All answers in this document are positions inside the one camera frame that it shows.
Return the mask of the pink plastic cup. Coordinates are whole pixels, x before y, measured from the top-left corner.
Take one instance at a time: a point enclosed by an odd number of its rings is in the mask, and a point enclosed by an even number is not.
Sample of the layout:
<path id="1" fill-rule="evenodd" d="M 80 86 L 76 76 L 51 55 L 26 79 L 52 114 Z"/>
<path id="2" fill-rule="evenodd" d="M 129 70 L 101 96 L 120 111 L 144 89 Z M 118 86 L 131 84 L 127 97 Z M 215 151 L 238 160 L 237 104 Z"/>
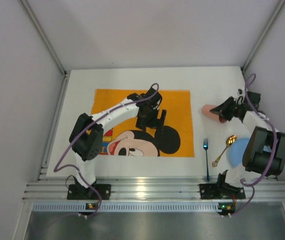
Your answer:
<path id="1" fill-rule="evenodd" d="M 202 107 L 202 109 L 201 109 L 201 113 L 205 117 L 207 117 L 207 118 L 209 118 L 209 119 L 211 119 L 213 121 L 216 121 L 216 122 L 221 123 L 221 124 L 226 123 L 227 121 L 225 119 L 223 119 L 222 117 L 220 117 L 217 114 L 214 114 L 214 113 L 210 112 L 210 110 L 214 109 L 215 107 L 217 107 L 217 106 L 216 105 L 212 105 L 212 104 L 205 104 Z"/>

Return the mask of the orange Mickey Mouse placemat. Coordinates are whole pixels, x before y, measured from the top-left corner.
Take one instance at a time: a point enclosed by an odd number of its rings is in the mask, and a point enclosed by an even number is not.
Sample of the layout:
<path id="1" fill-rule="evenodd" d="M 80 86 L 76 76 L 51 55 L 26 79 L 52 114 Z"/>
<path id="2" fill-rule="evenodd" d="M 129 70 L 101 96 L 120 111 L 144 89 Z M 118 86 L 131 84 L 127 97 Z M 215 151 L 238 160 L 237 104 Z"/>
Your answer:
<path id="1" fill-rule="evenodd" d="M 136 127 L 136 118 L 109 130 L 103 138 L 103 155 L 194 157 L 191 94 L 188 90 L 160 90 L 160 110 L 166 110 L 163 133 Z"/>

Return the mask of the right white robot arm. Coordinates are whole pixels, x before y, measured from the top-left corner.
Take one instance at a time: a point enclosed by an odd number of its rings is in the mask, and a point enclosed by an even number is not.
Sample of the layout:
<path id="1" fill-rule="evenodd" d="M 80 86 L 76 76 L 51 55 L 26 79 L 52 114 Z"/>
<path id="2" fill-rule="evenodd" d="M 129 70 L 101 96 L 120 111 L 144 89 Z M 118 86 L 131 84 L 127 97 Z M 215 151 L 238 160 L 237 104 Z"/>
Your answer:
<path id="1" fill-rule="evenodd" d="M 238 91 L 238 98 L 229 97 L 209 112 L 220 122 L 239 119 L 250 131 L 250 137 L 233 139 L 227 158 L 230 170 L 220 173 L 214 189 L 219 198 L 244 199 L 242 182 L 250 184 L 261 177 L 278 176 L 285 165 L 285 133 L 272 127 L 259 110 L 261 95 Z"/>

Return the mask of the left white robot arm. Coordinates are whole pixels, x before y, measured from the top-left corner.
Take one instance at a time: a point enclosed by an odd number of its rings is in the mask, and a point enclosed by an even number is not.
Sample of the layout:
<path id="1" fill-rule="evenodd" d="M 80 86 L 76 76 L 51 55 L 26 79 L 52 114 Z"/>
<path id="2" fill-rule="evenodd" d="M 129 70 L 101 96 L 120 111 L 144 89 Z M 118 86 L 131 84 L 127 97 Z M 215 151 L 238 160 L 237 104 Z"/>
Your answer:
<path id="1" fill-rule="evenodd" d="M 162 133 L 167 111 L 160 110 L 162 95 L 150 88 L 147 93 L 128 95 L 122 102 L 102 112 L 81 114 L 71 132 L 69 142 L 76 157 L 76 184 L 88 189 L 96 182 L 95 161 L 103 149 L 103 136 L 119 124 L 136 118 L 135 127 Z"/>

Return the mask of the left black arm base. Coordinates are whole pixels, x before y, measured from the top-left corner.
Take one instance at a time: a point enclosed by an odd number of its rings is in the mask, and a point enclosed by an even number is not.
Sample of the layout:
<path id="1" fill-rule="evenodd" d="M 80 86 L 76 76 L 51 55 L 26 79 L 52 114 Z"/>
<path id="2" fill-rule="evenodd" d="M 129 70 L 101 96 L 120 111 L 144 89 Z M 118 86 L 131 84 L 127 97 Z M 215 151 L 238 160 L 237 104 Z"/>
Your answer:
<path id="1" fill-rule="evenodd" d="M 79 183 L 70 184 L 68 186 L 68 200 L 98 200 L 99 195 L 102 200 L 109 200 L 111 196 L 111 184 L 93 184 L 93 189 L 84 187 Z"/>

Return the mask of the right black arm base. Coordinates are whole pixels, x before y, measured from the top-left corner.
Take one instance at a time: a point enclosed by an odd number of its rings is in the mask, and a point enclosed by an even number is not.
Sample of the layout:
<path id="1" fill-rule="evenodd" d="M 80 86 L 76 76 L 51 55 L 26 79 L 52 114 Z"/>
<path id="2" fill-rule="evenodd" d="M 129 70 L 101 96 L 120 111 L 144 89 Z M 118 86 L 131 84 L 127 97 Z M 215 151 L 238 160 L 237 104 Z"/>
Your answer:
<path id="1" fill-rule="evenodd" d="M 199 192 L 202 200 L 243 200 L 246 198 L 243 188 L 226 188 L 216 183 L 199 184 Z"/>

